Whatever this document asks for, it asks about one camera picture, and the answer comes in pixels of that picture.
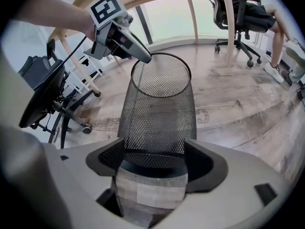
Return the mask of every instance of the glass wall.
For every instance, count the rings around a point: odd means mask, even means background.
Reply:
[[[197,20],[198,35],[228,36],[227,30],[219,29],[213,22],[214,10],[209,0],[192,0]],[[250,31],[250,40],[254,42],[256,32]]]
[[[197,20],[199,36],[227,37],[228,31],[219,29],[213,21],[214,10],[209,0],[192,0]],[[187,0],[156,0],[141,5],[145,21],[153,42],[194,36],[193,20]],[[148,44],[141,21],[135,8],[128,10],[134,17],[130,26],[132,32]],[[256,32],[250,31],[250,40],[254,42]]]
[[[141,5],[152,41],[194,35],[187,0],[156,0]]]
[[[133,22],[131,23],[129,29],[141,40],[141,42],[148,44],[142,24],[135,8],[130,9],[127,12],[133,16]]]

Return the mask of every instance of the mesh trash can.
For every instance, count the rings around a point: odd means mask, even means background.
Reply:
[[[119,124],[125,139],[121,166],[147,177],[187,173],[184,139],[196,139],[191,72],[175,55],[152,53],[149,63],[132,68]]]

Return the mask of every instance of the black office chair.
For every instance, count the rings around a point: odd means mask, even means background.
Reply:
[[[214,2],[211,0],[209,0],[209,1],[212,3],[213,9],[214,9],[214,18],[213,18],[214,23],[217,25],[217,27],[219,29],[227,30],[228,21],[227,21],[226,11],[222,10],[219,0],[214,0]],[[264,21],[262,21],[261,19],[258,19],[256,17],[247,16],[244,14],[245,5],[246,5],[247,1],[260,2],[260,0],[232,0],[232,1],[239,2],[238,14],[234,14],[235,36],[237,34],[237,39],[235,38],[234,45],[236,46],[237,49],[242,49],[245,52],[245,54],[247,54],[247,56],[249,57],[247,65],[249,67],[253,67],[254,64],[253,64],[252,55],[250,54],[250,52],[255,54],[258,57],[258,59],[257,59],[258,63],[262,62],[261,56],[256,51],[254,51],[252,48],[250,48],[248,45],[241,42],[241,38],[242,38],[242,32],[245,32],[244,37],[247,40],[250,39],[249,31],[262,32],[262,33],[267,32],[268,28]],[[215,52],[220,51],[220,47],[219,47],[220,45],[228,45],[228,40],[217,39],[216,46],[215,46]]]
[[[82,122],[74,116],[73,112],[80,106],[86,98],[92,93],[99,96],[93,89],[81,96],[78,100],[73,95],[63,96],[65,81],[68,74],[65,72],[62,60],[58,60],[55,53],[55,41],[52,40],[47,44],[47,55],[44,57],[28,57],[24,66],[20,69],[19,74],[34,90],[34,95],[30,100],[19,126],[21,128],[31,127],[37,129],[41,127],[43,131],[47,131],[51,136],[55,135],[55,130],[49,130],[47,126],[42,126],[39,122],[44,119],[47,114],[53,114],[55,111],[59,112],[59,116],[55,121],[58,125],[60,118],[63,116],[62,129],[61,129],[61,148],[64,148],[64,141],[66,132],[69,130],[68,123],[72,119],[83,127],[83,133],[89,134],[91,126]],[[49,59],[53,58],[55,63],[51,66]]]

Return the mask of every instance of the wire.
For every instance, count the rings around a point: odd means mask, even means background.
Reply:
[[[72,56],[72,55],[76,52],[76,50],[82,45],[82,43],[85,41],[86,38],[87,38],[87,37],[84,36],[84,38],[80,41],[80,43],[76,46],[76,48],[74,48],[74,50],[68,55],[68,57],[67,57],[58,67],[61,67],[64,63],[67,62],[67,60],[68,60],[69,58],[71,58],[71,56]],[[35,90],[36,90],[38,87],[40,87],[46,80],[47,80],[47,78],[44,79],[40,84],[38,84],[37,86],[35,86],[35,87],[33,88],[33,90],[35,91]]]
[[[76,50],[82,45],[82,43],[86,40],[86,38],[87,38],[87,36],[84,36],[84,38],[80,41],[80,43],[76,46],[76,48],[74,48],[74,50],[69,54],[69,56],[61,63],[61,65],[62,64],[64,64],[64,63],[66,63],[67,62],[67,60],[69,59],[69,58],[71,58],[71,56],[76,52]]]
[[[48,122],[46,124],[46,126],[42,129],[42,131],[46,132],[48,130],[48,123],[50,121],[50,118],[51,118],[51,114],[49,113],[49,119],[48,119]]]

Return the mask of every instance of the desk leg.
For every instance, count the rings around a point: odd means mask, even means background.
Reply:
[[[228,51],[227,51],[227,65],[232,63],[233,48],[234,48],[234,34],[235,34],[235,23],[234,23],[234,11],[232,0],[224,0],[225,9],[227,12],[228,19]]]
[[[195,33],[195,44],[198,44],[198,29],[197,29],[197,22],[196,22],[196,15],[195,15],[195,9],[193,5],[192,0],[187,0],[190,6],[191,16],[193,20],[193,26],[194,26],[194,33]]]
[[[113,56],[113,58],[114,58],[114,60],[116,61],[116,63],[117,63],[118,65],[121,65],[120,62],[119,62],[119,60],[118,60],[118,58],[117,58],[116,56]]]
[[[67,39],[65,37],[60,37],[60,41],[61,41],[62,46],[65,49],[66,53],[69,55],[72,52],[72,50],[67,42]],[[81,75],[85,78],[85,80],[89,83],[89,85],[94,89],[94,91],[101,94],[100,90],[94,84],[94,82],[92,81],[90,76],[85,72],[85,70],[83,69],[81,64],[78,62],[77,58],[75,57],[75,55],[72,55],[70,59],[72,60],[73,64],[75,65],[76,69],[79,70]]]

